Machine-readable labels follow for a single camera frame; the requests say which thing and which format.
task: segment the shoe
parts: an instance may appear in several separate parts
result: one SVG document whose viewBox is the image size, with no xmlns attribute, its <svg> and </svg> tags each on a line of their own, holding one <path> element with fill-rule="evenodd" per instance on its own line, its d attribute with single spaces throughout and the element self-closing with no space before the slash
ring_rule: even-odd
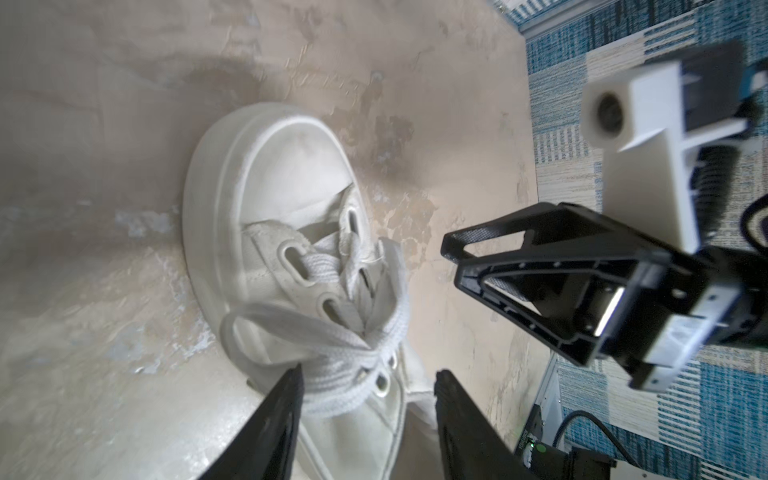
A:
<svg viewBox="0 0 768 480">
<path fill-rule="evenodd" d="M 332 131 L 298 108 L 241 108 L 194 152 L 184 251 L 206 321 L 266 394 L 302 363 L 296 457 L 310 478 L 388 478 L 406 409 L 436 428 L 432 382 L 406 342 L 400 245 L 373 240 Z"/>
</svg>

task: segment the white shoelace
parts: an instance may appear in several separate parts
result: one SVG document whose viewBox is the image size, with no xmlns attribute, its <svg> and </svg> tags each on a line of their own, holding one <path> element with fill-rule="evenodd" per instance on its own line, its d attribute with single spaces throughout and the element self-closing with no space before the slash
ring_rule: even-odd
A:
<svg viewBox="0 0 768 480">
<path fill-rule="evenodd" d="M 338 305 L 337 314 L 349 328 L 269 303 L 254 303 L 233 310 L 220 328 L 221 342 L 229 357 L 262 389 L 271 388 L 295 363 L 265 365 L 249 359 L 234 338 L 236 319 L 255 323 L 271 335 L 315 354 L 301 362 L 305 415 L 331 417 L 351 412 L 378 388 L 379 376 L 391 381 L 388 362 L 408 331 L 410 308 L 400 245 L 388 239 L 379 241 L 386 274 L 371 300 L 356 294 L 359 270 L 364 264 L 359 238 L 351 234 L 348 256 L 339 252 L 336 238 L 327 237 L 317 242 L 318 253 L 306 255 L 302 260 L 310 280 L 342 284 L 349 299 Z"/>
</svg>

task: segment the worn table surface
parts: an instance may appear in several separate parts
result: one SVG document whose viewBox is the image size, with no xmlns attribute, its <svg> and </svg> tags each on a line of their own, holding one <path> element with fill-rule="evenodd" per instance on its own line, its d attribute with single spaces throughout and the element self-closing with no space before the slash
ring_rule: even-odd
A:
<svg viewBox="0 0 768 480">
<path fill-rule="evenodd" d="M 253 411 L 186 275 L 192 151 L 239 106 L 323 118 L 403 242 L 414 347 L 502 437 L 548 351 L 442 235 L 536 201 L 525 44 L 483 0 L 0 5 L 0 477 L 193 478 Z"/>
</svg>

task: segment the cable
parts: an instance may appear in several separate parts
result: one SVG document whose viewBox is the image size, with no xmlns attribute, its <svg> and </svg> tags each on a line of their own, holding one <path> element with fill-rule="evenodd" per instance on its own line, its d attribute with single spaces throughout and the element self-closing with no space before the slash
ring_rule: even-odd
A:
<svg viewBox="0 0 768 480">
<path fill-rule="evenodd" d="M 762 197 L 752 202 L 752 204 L 749 205 L 741 215 L 741 221 L 739 222 L 741 235 L 752 246 L 752 248 L 757 250 L 757 253 L 760 253 L 764 257 L 768 257 L 768 248 L 764 247 L 760 242 L 757 241 L 757 238 L 755 238 L 752 233 L 750 233 L 749 222 L 755 215 L 758 214 L 758 212 L 766 207 L 768 207 L 768 194 L 763 195 Z"/>
<path fill-rule="evenodd" d="M 569 413 L 568 416 L 565 417 L 563 422 L 558 427 L 557 433 L 554 434 L 554 441 L 552 442 L 552 446 L 557 448 L 558 443 L 560 443 L 560 438 L 565 433 L 565 429 L 568 427 L 568 424 L 573 421 L 576 417 L 585 417 L 587 419 L 590 419 L 592 423 L 598 426 L 600 430 L 603 431 L 605 436 L 608 437 L 608 440 L 611 440 L 611 443 L 614 444 L 614 447 L 621 453 L 625 459 L 627 459 L 627 463 L 634 467 L 642 468 L 638 465 L 636 461 L 634 461 L 634 458 L 632 458 L 632 455 L 627 452 L 627 449 L 619 442 L 619 439 L 616 438 L 616 435 L 613 434 L 611 430 L 608 430 L 608 427 L 605 426 L 603 422 L 600 421 L 600 419 L 594 415 L 592 415 L 590 412 L 585 412 L 584 410 L 574 410 L 573 412 Z"/>
</svg>

